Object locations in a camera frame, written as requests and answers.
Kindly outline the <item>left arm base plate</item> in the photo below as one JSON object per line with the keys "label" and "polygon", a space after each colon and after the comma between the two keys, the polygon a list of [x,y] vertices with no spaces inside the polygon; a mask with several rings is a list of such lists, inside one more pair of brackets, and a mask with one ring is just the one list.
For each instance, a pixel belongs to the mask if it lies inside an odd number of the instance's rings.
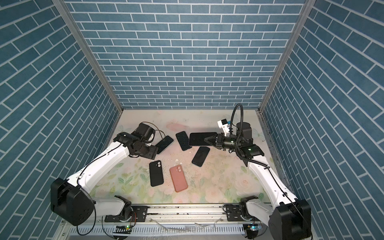
{"label": "left arm base plate", "polygon": [[143,223],[146,221],[148,209],[148,206],[131,206],[130,214],[128,215],[126,220],[123,220],[120,216],[108,215],[105,216],[104,221],[106,223]]}

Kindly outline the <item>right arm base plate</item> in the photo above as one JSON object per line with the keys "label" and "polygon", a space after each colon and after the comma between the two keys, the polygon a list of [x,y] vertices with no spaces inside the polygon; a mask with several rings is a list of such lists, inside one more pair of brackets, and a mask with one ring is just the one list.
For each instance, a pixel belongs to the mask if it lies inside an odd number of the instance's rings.
{"label": "right arm base plate", "polygon": [[222,209],[227,217],[228,222],[246,222],[254,220],[254,217],[242,212],[239,205],[224,204]]}

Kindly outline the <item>black phone case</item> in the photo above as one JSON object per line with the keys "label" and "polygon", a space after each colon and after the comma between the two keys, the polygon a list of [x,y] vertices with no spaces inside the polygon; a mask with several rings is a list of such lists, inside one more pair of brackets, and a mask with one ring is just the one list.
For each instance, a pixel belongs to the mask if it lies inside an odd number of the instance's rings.
{"label": "black phone case", "polygon": [[178,143],[179,143],[182,151],[186,151],[186,150],[189,150],[192,148],[189,145],[189,137],[187,136],[187,133],[185,131],[176,133],[176,138],[178,140]]}
{"label": "black phone case", "polygon": [[164,183],[163,168],[161,161],[149,163],[150,182],[152,187],[160,186]]}

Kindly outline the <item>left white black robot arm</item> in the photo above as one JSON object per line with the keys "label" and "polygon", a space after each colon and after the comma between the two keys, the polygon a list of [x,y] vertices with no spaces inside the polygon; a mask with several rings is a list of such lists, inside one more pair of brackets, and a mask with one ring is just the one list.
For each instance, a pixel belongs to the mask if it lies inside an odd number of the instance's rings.
{"label": "left white black robot arm", "polygon": [[153,160],[158,148],[152,145],[156,132],[119,133],[113,142],[85,167],[51,184],[51,211],[73,226],[84,223],[91,215],[115,216],[120,222],[129,221],[132,203],[122,196],[112,200],[95,199],[91,191],[118,163],[126,158],[142,157]]}

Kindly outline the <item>black phone screen up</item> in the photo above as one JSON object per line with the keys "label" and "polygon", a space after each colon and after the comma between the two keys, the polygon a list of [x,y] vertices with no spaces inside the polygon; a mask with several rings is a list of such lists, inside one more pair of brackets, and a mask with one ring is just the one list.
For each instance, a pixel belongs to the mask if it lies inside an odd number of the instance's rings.
{"label": "black phone screen up", "polygon": [[170,136],[165,136],[160,142],[156,144],[156,147],[158,148],[157,154],[158,155],[161,154],[173,142],[174,142],[174,139],[172,139]]}

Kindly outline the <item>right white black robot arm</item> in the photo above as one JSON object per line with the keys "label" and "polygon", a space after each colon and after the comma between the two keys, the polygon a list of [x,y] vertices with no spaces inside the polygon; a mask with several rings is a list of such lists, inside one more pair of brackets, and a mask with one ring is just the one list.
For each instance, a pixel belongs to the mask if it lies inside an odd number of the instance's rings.
{"label": "right white black robot arm", "polygon": [[275,240],[313,238],[309,203],[299,200],[279,179],[264,152],[254,144],[250,124],[239,122],[235,133],[232,123],[225,119],[218,121],[218,126],[223,132],[205,138],[205,142],[216,149],[236,153],[256,175],[270,199],[270,204],[265,204],[258,197],[242,198],[239,203],[241,217],[265,224]]}

